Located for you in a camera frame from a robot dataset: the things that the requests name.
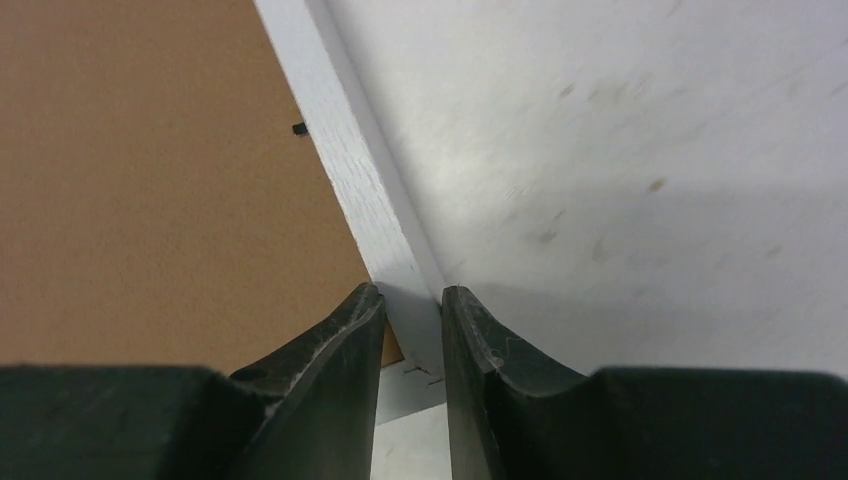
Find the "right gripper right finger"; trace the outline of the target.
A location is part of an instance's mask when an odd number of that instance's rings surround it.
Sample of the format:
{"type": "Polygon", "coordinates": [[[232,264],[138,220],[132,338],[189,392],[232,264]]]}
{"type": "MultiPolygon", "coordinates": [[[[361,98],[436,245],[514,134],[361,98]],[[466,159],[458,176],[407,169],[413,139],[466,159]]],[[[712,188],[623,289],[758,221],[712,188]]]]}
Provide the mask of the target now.
{"type": "Polygon", "coordinates": [[[815,372],[580,374],[466,287],[442,297],[456,479],[843,479],[847,383],[815,372]]]}

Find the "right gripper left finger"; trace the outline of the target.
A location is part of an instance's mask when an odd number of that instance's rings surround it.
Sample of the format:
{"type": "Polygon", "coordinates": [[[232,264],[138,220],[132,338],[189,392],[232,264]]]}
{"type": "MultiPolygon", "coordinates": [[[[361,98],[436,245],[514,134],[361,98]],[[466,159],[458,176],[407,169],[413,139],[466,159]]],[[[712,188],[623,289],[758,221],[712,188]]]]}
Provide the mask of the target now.
{"type": "Polygon", "coordinates": [[[5,479],[366,479],[385,301],[364,283],[230,375],[205,367],[5,366],[5,479]]]}

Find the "white picture frame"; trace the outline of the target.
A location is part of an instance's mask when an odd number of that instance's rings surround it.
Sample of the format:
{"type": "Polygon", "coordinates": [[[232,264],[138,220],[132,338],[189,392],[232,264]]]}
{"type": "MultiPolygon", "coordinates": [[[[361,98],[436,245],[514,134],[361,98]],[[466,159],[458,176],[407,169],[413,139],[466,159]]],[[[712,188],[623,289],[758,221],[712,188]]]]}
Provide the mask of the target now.
{"type": "Polygon", "coordinates": [[[1,370],[230,375],[377,287],[371,472],[434,317],[320,1],[1,5],[1,370]]]}

